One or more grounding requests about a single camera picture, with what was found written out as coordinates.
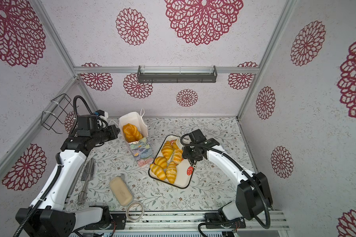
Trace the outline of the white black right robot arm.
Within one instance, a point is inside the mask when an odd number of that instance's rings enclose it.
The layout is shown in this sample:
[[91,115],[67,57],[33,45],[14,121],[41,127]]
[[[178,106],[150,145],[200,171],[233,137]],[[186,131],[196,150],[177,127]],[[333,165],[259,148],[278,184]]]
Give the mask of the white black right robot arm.
[[255,219],[264,229],[271,227],[269,208],[273,204],[268,178],[255,173],[234,160],[214,138],[207,139],[200,130],[180,138],[183,158],[189,161],[210,161],[236,186],[235,200],[218,210],[220,222],[206,221],[206,226],[233,224]]

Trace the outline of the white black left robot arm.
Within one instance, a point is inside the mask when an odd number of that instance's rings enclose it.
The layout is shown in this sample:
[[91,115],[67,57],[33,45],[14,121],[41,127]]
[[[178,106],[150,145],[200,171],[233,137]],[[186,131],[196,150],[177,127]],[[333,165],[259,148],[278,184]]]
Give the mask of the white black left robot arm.
[[68,237],[88,225],[106,229],[112,224],[107,207],[92,206],[75,212],[64,211],[65,201],[79,177],[79,173],[92,149],[118,138],[120,129],[109,125],[105,112],[88,111],[79,115],[77,101],[85,106],[85,99],[77,95],[73,99],[73,113],[76,117],[69,136],[55,155],[56,165],[46,184],[28,208],[18,210],[15,219],[19,227],[15,237],[25,231],[30,237]]

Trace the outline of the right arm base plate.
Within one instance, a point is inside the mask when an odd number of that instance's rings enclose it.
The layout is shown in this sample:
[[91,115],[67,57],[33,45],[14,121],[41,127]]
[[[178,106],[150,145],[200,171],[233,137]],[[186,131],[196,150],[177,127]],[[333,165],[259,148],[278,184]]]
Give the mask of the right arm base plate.
[[206,212],[204,219],[207,229],[245,229],[246,223],[244,218],[235,218],[228,220],[219,212]]

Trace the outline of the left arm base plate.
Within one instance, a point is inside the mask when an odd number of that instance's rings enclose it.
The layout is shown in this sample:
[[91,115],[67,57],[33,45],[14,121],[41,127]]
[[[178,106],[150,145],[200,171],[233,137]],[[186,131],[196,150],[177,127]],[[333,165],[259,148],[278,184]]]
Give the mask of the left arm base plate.
[[90,224],[84,230],[124,230],[126,222],[127,217],[124,212],[110,213],[107,220]]

